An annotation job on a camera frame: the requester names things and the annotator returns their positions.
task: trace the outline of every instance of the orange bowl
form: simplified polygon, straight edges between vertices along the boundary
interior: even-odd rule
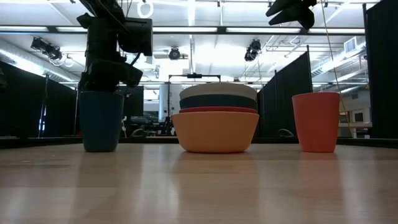
[[[208,111],[172,116],[180,145],[188,152],[243,152],[251,143],[259,115]]]

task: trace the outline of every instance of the cup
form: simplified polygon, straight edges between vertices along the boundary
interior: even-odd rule
[[[338,93],[292,97],[298,141],[303,152],[334,152],[339,123]]]
[[[80,93],[80,128],[86,152],[113,152],[118,145],[124,97],[116,93]]]

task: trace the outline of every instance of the black partition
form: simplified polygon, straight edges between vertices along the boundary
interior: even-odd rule
[[[278,128],[286,129],[296,136],[292,97],[312,92],[310,56],[302,54],[288,66],[276,73]]]
[[[75,133],[76,94],[77,91],[49,80],[44,137],[68,136]]]
[[[383,0],[366,13],[372,138],[398,138],[397,9],[398,1]]]
[[[260,137],[277,137],[276,78],[273,77],[257,94]]]
[[[74,133],[74,90],[48,80],[47,97],[44,97],[46,78],[4,62],[0,62],[0,68],[7,82],[0,92],[0,136],[38,137],[42,106],[45,116],[40,137],[62,137]]]
[[[136,86],[129,88],[126,86],[119,87],[120,93],[129,94],[129,98],[124,100],[123,114],[124,116],[143,116],[144,115],[144,87]]]
[[[286,129],[296,135],[292,97],[312,92],[309,52],[294,60],[257,94],[260,112],[260,137],[279,137]]]
[[[45,78],[0,62],[6,87],[0,92],[0,136],[37,137]]]

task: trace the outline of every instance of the stacked bowls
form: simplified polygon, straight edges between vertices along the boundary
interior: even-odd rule
[[[259,115],[257,91],[234,83],[209,83],[180,93],[180,113],[172,116],[180,145],[189,152],[243,152]]]

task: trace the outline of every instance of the orange cup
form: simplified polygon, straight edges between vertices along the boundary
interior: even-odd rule
[[[293,99],[294,120],[303,152],[334,152],[339,122],[338,93],[305,93]]]

